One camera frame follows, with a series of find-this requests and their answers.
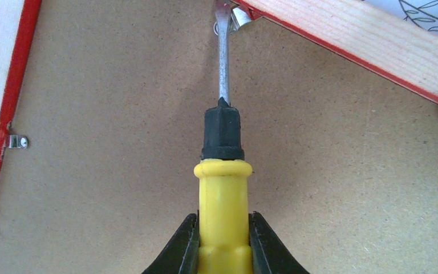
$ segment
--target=screwdriver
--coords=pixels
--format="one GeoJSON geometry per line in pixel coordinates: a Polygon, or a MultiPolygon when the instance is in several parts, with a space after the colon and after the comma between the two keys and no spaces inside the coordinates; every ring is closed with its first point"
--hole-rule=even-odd
{"type": "Polygon", "coordinates": [[[204,146],[194,168],[199,213],[189,214],[144,274],[309,274],[259,212],[248,214],[239,111],[229,99],[229,1],[214,0],[219,99],[205,111],[204,146]]]}
{"type": "Polygon", "coordinates": [[[198,273],[253,273],[249,246],[248,187],[251,165],[241,148],[239,111],[229,99],[229,1],[215,1],[219,100],[204,115],[204,147],[194,168],[199,178],[198,273]]]}

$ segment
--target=clamp jaw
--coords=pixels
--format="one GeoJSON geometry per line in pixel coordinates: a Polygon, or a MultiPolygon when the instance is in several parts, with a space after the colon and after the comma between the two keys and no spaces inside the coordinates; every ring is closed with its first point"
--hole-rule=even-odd
{"type": "MultiPolygon", "coordinates": [[[[259,212],[249,214],[254,274],[309,274],[291,255],[259,212]]],[[[199,222],[189,214],[143,274],[197,274],[199,222]]]]}

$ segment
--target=brown fiberboard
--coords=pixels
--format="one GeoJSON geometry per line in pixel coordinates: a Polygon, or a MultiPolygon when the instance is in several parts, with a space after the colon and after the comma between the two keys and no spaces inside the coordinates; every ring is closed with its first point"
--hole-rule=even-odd
{"type": "MultiPolygon", "coordinates": [[[[0,273],[139,273],[197,210],[212,24],[205,2],[43,2],[0,273]]],[[[438,273],[438,106],[263,19],[230,49],[250,210],[311,273],[438,273]]]]}
{"type": "MultiPolygon", "coordinates": [[[[433,33],[438,32],[438,26],[434,19],[422,17],[422,11],[411,7],[406,12],[409,16],[418,14],[415,23],[434,22],[428,31],[362,1],[238,2],[438,103],[438,35],[433,33]]],[[[426,1],[424,6],[437,3],[426,1]]]]}

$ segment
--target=yellow screwdriver handle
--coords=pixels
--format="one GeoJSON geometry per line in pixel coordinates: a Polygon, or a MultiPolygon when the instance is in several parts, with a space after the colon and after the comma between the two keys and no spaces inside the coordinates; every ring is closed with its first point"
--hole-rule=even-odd
{"type": "Polygon", "coordinates": [[[199,178],[199,274],[252,274],[248,183],[253,168],[243,160],[205,159],[199,178]]]}

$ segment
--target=hardboard backing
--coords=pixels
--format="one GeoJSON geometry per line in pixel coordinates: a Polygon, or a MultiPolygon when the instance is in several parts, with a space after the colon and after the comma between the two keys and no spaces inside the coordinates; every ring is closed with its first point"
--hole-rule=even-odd
{"type": "MultiPolygon", "coordinates": [[[[209,1],[44,1],[0,273],[140,273],[198,208],[209,1]]],[[[250,211],[311,273],[438,273],[438,106],[265,19],[230,39],[250,211]]]]}

